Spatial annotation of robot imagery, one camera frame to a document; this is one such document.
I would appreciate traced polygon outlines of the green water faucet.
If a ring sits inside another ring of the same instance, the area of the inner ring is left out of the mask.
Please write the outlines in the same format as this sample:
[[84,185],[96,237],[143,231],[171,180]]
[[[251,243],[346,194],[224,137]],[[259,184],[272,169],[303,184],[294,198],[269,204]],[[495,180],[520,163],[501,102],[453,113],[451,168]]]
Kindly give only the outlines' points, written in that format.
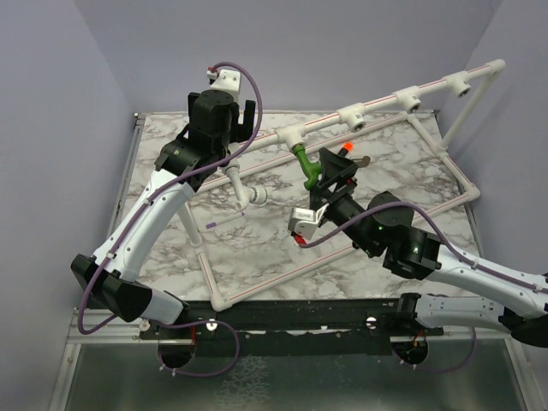
[[301,170],[307,180],[304,182],[304,188],[310,191],[318,182],[322,174],[322,167],[319,162],[311,162],[307,156],[306,148],[302,144],[297,144],[291,148],[291,152],[298,160]]

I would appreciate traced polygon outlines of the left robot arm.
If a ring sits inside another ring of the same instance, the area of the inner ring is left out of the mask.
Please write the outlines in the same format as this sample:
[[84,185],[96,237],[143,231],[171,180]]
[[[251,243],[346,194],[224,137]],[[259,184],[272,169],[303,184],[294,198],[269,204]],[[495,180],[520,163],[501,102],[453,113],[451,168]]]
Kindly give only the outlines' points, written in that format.
[[218,90],[188,96],[188,124],[162,147],[142,194],[110,237],[91,256],[77,255],[71,270],[90,299],[126,322],[159,322],[167,336],[183,336],[189,326],[177,297],[139,283],[144,260],[168,222],[205,180],[250,145],[262,120],[262,100],[241,108]]

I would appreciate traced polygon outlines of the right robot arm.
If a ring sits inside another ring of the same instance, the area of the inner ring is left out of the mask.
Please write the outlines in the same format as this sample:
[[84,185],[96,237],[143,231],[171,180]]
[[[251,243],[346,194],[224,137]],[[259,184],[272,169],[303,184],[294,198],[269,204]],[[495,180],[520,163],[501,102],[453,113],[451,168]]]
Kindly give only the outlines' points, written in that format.
[[482,259],[453,245],[424,210],[388,191],[368,207],[353,198],[358,166],[344,152],[319,151],[321,178],[310,190],[310,206],[325,211],[321,222],[336,225],[353,247],[383,257],[383,267],[406,279],[447,283],[495,306],[491,322],[517,341],[547,345],[547,277]]

